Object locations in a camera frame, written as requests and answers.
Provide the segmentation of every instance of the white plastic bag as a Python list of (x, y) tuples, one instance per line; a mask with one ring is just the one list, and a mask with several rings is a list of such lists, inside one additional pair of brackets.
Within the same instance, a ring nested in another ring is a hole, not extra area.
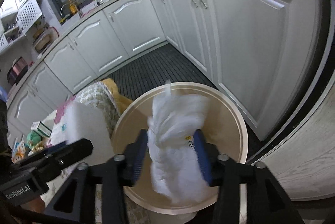
[(154, 190), (172, 203), (200, 202), (207, 197), (197, 154), (190, 136), (201, 129), (208, 99), (201, 95), (172, 95), (169, 85), (152, 103), (148, 119), (148, 148)]

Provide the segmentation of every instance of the bolt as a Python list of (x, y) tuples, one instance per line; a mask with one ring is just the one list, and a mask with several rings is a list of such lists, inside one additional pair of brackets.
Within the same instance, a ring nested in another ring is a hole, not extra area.
[(217, 155), (217, 159), (219, 161), (227, 161), (227, 160), (229, 160), (229, 156), (227, 154), (219, 154), (219, 155)]
[(256, 162), (255, 167), (257, 167), (259, 169), (264, 169), (264, 168), (266, 168), (266, 165), (265, 165), (264, 162)]
[(126, 157), (123, 154), (117, 154), (114, 156), (116, 162), (122, 162)]
[(88, 168), (88, 164), (87, 163), (80, 163), (77, 165), (77, 169), (78, 170), (85, 170)]

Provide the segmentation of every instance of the floor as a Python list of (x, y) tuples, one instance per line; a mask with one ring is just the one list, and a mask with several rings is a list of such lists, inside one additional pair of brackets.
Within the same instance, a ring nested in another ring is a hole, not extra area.
[[(185, 56), (171, 44), (166, 44), (128, 63), (106, 78), (112, 78), (120, 94), (135, 100), (147, 91), (171, 82), (197, 82), (216, 87)], [(249, 158), (261, 147), (261, 142), (247, 125)]]

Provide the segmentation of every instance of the green plush toy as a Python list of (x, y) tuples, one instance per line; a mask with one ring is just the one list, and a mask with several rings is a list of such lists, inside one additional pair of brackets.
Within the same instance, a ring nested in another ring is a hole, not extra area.
[(37, 145), (42, 140), (41, 136), (38, 135), (36, 132), (32, 131), (27, 136), (27, 143), (28, 147), (32, 149), (33, 146)]

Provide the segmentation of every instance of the beige round tray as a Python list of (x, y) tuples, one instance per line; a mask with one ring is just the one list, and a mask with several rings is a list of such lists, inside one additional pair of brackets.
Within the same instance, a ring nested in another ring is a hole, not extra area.
[[(166, 85), (152, 89), (136, 99), (122, 114), (116, 124), (112, 145), (114, 152), (122, 153), (127, 144), (135, 141), (140, 129), (147, 129), (147, 119), (152, 115), (152, 100), (164, 92)], [(240, 163), (245, 163), (248, 150), (247, 129), (241, 113), (222, 93), (206, 85), (192, 82), (171, 84), (176, 94), (195, 93), (210, 99), (209, 111), (202, 131), (208, 142), (215, 144), (220, 153), (225, 153)], [(151, 159), (147, 152), (140, 179), (134, 187), (125, 187), (125, 194), (138, 205), (161, 214), (179, 215), (199, 211), (217, 200), (217, 187), (208, 187), (210, 198), (201, 203), (171, 204), (165, 196), (156, 193), (151, 185)]]

